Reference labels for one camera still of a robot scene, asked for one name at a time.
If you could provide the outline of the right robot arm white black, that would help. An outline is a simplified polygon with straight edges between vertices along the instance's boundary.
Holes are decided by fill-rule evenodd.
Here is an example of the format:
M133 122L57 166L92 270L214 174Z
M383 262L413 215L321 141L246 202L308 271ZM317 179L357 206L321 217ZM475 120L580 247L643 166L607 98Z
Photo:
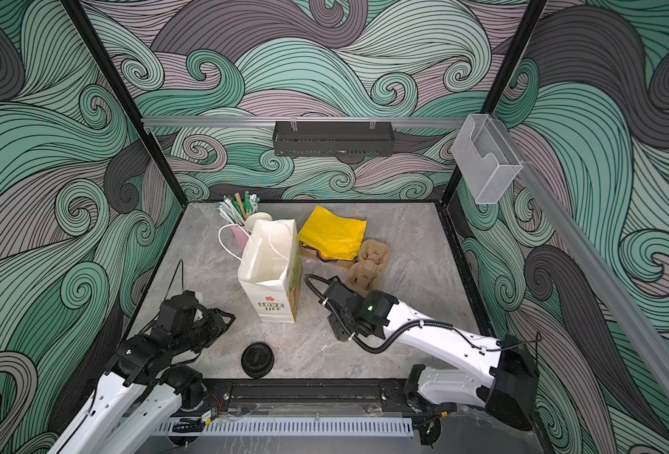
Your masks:
M415 348L447 363L416 365L406 381L411 408L424 412L449 404L480 408L519 431L532 431L540 372L539 340L502 339L470 333L435 320L397 297L370 291L362 296L339 278L308 274L307 287L329 312L340 342L381 355L394 344Z

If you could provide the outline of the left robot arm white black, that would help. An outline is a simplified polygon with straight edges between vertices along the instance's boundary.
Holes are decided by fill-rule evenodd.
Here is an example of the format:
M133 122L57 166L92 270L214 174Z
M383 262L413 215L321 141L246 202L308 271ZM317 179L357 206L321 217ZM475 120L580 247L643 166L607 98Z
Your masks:
M158 314L107 361L97 384L52 453L134 453L154 430L181 409L204 399L203 376L190 367L236 321L234 314L206 308L193 291L164 300Z

